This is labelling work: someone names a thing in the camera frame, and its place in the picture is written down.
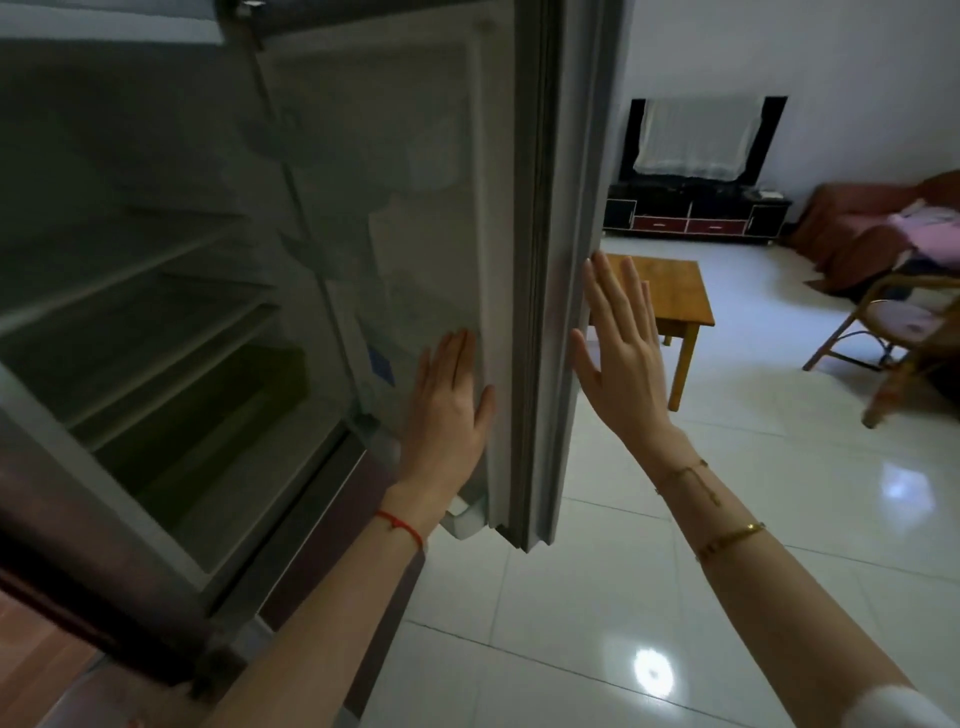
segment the red string bracelet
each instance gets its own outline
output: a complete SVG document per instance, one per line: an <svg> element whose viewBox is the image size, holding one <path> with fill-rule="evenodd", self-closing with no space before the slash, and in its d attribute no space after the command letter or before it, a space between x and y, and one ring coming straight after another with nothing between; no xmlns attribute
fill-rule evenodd
<svg viewBox="0 0 960 728"><path fill-rule="evenodd" d="M406 531L411 536L413 536L414 541L417 542L417 546L419 546L420 550L423 551L423 537L419 533L417 533L417 529L414 528L412 525L410 525L410 523L401 521L394 514L387 513L386 511L377 511L376 515L379 516L381 519L386 519L387 521L389 521L390 525L393 526L394 528L402 528L404 531Z"/></svg>

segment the white curtain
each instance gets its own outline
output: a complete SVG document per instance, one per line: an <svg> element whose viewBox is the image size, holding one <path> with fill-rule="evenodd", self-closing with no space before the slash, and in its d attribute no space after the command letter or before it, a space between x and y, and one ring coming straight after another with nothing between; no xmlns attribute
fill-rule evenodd
<svg viewBox="0 0 960 728"><path fill-rule="evenodd" d="M762 96L651 99L634 169L641 175L735 180L760 128Z"/></svg>

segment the red drawer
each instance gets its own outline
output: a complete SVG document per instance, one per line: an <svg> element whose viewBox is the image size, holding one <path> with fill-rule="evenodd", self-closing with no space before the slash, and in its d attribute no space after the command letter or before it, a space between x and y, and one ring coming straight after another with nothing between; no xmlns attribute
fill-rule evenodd
<svg viewBox="0 0 960 728"><path fill-rule="evenodd" d="M684 232L686 231L685 217L643 217L634 218L635 231L650 232Z"/></svg>
<svg viewBox="0 0 960 728"><path fill-rule="evenodd" d="M746 220L691 220L686 226L698 235L742 235L746 229Z"/></svg>

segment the blue sticker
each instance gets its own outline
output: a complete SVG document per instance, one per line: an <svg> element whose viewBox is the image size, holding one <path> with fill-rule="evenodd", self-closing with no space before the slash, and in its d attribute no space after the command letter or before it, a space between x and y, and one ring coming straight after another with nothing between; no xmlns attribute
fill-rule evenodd
<svg viewBox="0 0 960 728"><path fill-rule="evenodd" d="M367 345L367 353L370 355L370 366L373 373L387 382L390 386L396 387L394 381L394 370L390 366L390 360L382 353L374 349L370 344Z"/></svg>

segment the finger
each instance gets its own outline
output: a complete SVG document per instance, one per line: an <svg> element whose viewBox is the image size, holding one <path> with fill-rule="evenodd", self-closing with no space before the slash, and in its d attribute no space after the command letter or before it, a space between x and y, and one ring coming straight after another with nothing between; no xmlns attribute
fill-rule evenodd
<svg viewBox="0 0 960 728"><path fill-rule="evenodd" d="M453 377L457 373L457 359L460 358L460 351L464 347L464 339L467 338L467 330L461 328L446 343L444 355L440 357L440 364L437 370L437 386L453 389Z"/></svg>
<svg viewBox="0 0 960 728"><path fill-rule="evenodd" d="M620 272L623 274L624 287L627 289L627 299L630 301L630 310L634 313L636 331L644 341L650 341L650 317L647 316L643 284L640 274L631 258L625 257L620 262Z"/></svg>
<svg viewBox="0 0 960 728"><path fill-rule="evenodd" d="M426 386L427 377L430 375L430 350L424 349L420 353L420 361L417 363L417 378L414 379L414 394L419 394Z"/></svg>
<svg viewBox="0 0 960 728"><path fill-rule="evenodd" d="M600 373L590 359L587 339L578 328L570 332L570 358L573 360L573 371L580 379L580 388L584 390L587 399L593 402L600 393Z"/></svg>
<svg viewBox="0 0 960 728"><path fill-rule="evenodd" d="M623 287L613 272L613 266L610 265L610 261L603 251L597 251L593 254L593 265L596 269L597 279L600 281L600 287L603 288L603 292L607 295L607 301L610 302L613 319L620 331L620 338L624 341L635 340L637 330L634 322L634 312L630 310L630 301L623 292Z"/></svg>
<svg viewBox="0 0 960 728"><path fill-rule="evenodd" d="M457 359L457 370L453 375L453 388L467 392L473 397L473 357L476 355L477 337L473 331L467 332L464 347Z"/></svg>
<svg viewBox="0 0 960 728"><path fill-rule="evenodd" d="M496 393L493 385L488 384L484 387L483 394L480 395L480 405L477 407L476 416L473 418L473 428L483 437L484 443L490 435L490 425L493 422L493 415L496 413Z"/></svg>
<svg viewBox="0 0 960 728"><path fill-rule="evenodd" d="M593 326L597 329L600 343L619 341L620 332L613 320L613 311L600 283L597 282L593 262L589 259L584 262L584 296L587 298L590 313L593 314Z"/></svg>
<svg viewBox="0 0 960 728"><path fill-rule="evenodd" d="M450 343L450 339L453 337L453 334L449 331L443 335L440 340L440 343L437 344L437 349L433 352L433 360L430 362L430 369L427 372L426 378L426 388L433 389L437 386L437 376L440 372L440 362L444 358L444 351L446 351L446 346Z"/></svg>
<svg viewBox="0 0 960 728"><path fill-rule="evenodd" d="M650 281L645 280L643 282L643 299L646 302L647 308L647 326L650 328L650 336L648 339L651 343L657 342L660 343L660 334L657 332L657 314L654 311L654 300L650 296Z"/></svg>

